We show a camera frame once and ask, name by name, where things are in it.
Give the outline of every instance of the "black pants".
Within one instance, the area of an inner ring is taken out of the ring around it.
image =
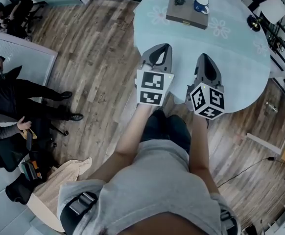
[[[156,110],[148,119],[141,142],[164,139],[171,140],[190,152],[191,136],[185,122],[177,115],[166,117],[162,110]]]
[[[46,86],[38,85],[27,80],[17,79],[13,83],[16,101],[16,112],[18,119],[23,116],[27,118],[47,118],[50,120],[69,120],[70,114],[64,110],[52,108],[37,103],[30,97],[44,97],[54,101],[60,101],[58,92]]]

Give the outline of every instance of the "black shoe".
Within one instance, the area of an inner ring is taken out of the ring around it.
[[[60,94],[60,99],[64,100],[64,99],[68,99],[73,95],[72,92],[63,92]]]
[[[72,121],[81,121],[84,118],[84,116],[82,114],[71,114],[70,115],[70,120]]]

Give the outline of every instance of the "strap buckle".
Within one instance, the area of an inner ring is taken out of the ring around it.
[[[70,209],[74,211],[76,215],[81,215],[96,201],[97,198],[90,196],[87,192],[83,192],[70,204]]]

